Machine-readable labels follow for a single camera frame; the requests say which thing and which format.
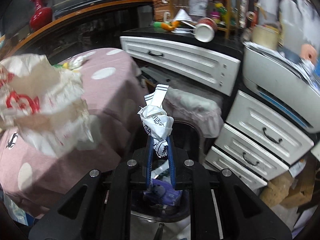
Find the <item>wooden counter shelf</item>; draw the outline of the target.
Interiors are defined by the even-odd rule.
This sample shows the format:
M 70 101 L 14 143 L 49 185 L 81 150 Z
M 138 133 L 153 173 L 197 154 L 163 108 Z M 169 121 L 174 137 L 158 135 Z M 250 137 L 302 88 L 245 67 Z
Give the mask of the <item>wooden counter shelf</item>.
M 54 32 L 56 29 L 72 24 L 83 18 L 92 16 L 98 13 L 102 13 L 108 10 L 134 7 L 134 6 L 146 6 L 146 5 L 152 6 L 153 0 L 118 0 L 118 1 L 100 3 L 100 4 L 91 3 L 88 7 L 77 10 L 75 12 L 71 12 L 70 14 L 62 16 L 57 20 L 53 20 L 53 22 L 50 22 L 49 24 L 45 25 L 44 27 L 40 28 L 34 33 L 31 33 L 25 39 L 18 42 L 16 46 L 12 47 L 3 57 L 1 57 L 1 59 L 10 57 L 15 53 L 17 53 L 23 47 L 27 47 L 27 45 L 31 45 L 36 40 L 39 40 L 43 36 Z

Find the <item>cardboard box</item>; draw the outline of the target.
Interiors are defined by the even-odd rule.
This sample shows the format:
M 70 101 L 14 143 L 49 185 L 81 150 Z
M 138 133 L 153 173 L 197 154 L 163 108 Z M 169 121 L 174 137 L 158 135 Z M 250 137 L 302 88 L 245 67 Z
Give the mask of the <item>cardboard box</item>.
M 295 187 L 289 189 L 288 196 L 280 203 L 281 206 L 291 209 L 311 201 L 315 185 L 316 165 L 317 159 L 313 155 L 309 155 L 306 166 L 295 178 L 297 181 Z

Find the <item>white face mask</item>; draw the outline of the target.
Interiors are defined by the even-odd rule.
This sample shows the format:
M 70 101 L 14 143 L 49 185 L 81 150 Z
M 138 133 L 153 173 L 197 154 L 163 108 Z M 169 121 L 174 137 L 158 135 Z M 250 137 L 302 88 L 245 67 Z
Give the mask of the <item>white face mask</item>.
M 176 16 L 174 17 L 174 21 L 192 22 L 193 20 L 184 9 L 180 9 L 176 14 Z

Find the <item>white printed paper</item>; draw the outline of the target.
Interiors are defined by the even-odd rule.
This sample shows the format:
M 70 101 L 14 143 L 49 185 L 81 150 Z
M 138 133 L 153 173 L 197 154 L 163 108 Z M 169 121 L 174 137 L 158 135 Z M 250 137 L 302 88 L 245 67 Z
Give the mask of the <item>white printed paper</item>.
M 153 150 L 160 158 L 168 154 L 167 137 L 171 135 L 174 123 L 162 106 L 168 89 L 168 85 L 158 84 L 153 93 L 144 96 L 146 106 L 138 112 L 147 135 L 153 138 Z

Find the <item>white tissue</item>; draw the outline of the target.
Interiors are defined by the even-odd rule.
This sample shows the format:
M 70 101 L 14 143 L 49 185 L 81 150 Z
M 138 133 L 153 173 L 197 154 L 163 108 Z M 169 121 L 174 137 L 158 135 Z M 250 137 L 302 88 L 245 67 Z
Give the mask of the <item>white tissue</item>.
M 88 56 L 79 56 L 76 58 L 72 58 L 69 62 L 65 62 L 62 67 L 68 70 L 76 70 L 80 68 L 87 60 Z

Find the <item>white printer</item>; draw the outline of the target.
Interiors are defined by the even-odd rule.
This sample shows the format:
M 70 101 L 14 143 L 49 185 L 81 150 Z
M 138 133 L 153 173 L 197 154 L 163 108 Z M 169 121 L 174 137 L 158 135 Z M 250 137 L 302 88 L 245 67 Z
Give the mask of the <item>white printer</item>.
M 247 88 L 307 132 L 319 132 L 319 77 L 310 61 L 293 63 L 275 50 L 244 42 L 242 73 Z

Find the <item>orange green peeler tool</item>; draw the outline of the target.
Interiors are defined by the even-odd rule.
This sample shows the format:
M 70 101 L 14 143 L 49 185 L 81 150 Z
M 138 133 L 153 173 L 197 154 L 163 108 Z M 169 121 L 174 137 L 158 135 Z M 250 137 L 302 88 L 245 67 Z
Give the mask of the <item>orange green peeler tool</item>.
M 165 22 L 154 22 L 153 23 L 153 26 L 155 28 L 162 28 L 163 30 L 166 30 L 166 31 L 174 31 L 179 25 L 180 25 L 179 21 L 174 21 L 174 22 L 169 22 L 169 23 L 165 23 Z

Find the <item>purple plastic wrapper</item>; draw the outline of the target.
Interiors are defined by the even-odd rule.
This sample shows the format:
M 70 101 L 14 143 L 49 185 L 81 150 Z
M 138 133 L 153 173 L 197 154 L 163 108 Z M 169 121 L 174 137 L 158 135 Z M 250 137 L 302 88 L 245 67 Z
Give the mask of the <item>purple plastic wrapper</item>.
M 175 190 L 166 181 L 152 179 L 149 188 L 144 191 L 144 197 L 155 204 L 176 206 L 182 196 L 181 190 Z

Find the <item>white red printed paper bag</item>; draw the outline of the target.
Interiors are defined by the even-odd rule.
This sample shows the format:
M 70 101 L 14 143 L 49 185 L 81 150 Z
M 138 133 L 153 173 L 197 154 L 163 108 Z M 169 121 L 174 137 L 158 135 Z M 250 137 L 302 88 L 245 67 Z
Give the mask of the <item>white red printed paper bag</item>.
M 23 54 L 1 61 L 1 129 L 16 127 L 29 145 L 52 157 L 92 141 L 80 72 L 47 57 Z

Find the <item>white fluffy stool cushion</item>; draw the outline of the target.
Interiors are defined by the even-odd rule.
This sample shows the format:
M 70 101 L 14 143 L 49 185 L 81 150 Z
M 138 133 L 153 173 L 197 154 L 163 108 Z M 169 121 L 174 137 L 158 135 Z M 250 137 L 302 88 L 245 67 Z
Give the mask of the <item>white fluffy stool cushion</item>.
M 163 108 L 169 116 L 196 125 L 205 138 L 217 138 L 223 127 L 220 106 L 193 93 L 169 88 Z

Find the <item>red white paper cup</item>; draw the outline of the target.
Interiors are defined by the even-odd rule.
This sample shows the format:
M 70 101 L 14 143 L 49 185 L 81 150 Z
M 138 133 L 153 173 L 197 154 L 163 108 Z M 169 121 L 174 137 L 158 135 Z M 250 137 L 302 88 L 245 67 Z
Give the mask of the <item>red white paper cup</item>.
M 203 17 L 198 20 L 194 29 L 194 36 L 200 42 L 210 42 L 217 31 L 216 23 L 208 17 Z

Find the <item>red ceramic vase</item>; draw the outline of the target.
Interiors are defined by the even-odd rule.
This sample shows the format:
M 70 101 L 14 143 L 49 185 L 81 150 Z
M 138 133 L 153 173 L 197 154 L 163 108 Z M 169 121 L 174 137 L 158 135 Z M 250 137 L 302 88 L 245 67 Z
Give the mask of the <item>red ceramic vase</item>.
M 35 12 L 31 17 L 29 24 L 33 31 L 38 31 L 52 22 L 53 12 L 50 7 L 43 4 L 43 0 L 30 0 L 35 5 Z

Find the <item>white drawer cabinet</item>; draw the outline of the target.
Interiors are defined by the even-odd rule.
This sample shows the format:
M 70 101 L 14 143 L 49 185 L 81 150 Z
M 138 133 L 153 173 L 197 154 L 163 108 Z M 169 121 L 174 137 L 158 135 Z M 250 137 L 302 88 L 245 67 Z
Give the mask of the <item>white drawer cabinet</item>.
M 145 71 L 169 88 L 214 100 L 221 108 L 223 127 L 203 153 L 204 163 L 230 169 L 250 189 L 289 171 L 295 178 L 306 166 L 314 142 L 297 126 L 258 99 L 235 87 L 240 56 L 157 37 L 124 35 L 121 47 L 146 63 Z

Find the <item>large clear plastic jug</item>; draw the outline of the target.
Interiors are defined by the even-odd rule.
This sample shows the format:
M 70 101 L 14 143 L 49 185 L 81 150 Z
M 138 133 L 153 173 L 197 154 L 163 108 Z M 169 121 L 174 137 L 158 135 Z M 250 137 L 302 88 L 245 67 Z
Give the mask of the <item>large clear plastic jug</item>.
M 283 47 L 299 54 L 304 43 L 303 21 L 302 13 L 294 0 L 279 2 L 279 20 Z

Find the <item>pink polka dot tablecloth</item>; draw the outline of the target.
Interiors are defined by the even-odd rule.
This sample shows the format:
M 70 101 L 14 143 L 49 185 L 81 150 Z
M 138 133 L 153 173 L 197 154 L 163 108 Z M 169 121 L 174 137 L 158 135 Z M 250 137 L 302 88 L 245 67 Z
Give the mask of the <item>pink polka dot tablecloth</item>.
M 119 164 L 146 90 L 122 49 L 79 55 L 73 70 L 23 54 L 1 61 L 1 187 L 40 218 L 92 169 Z

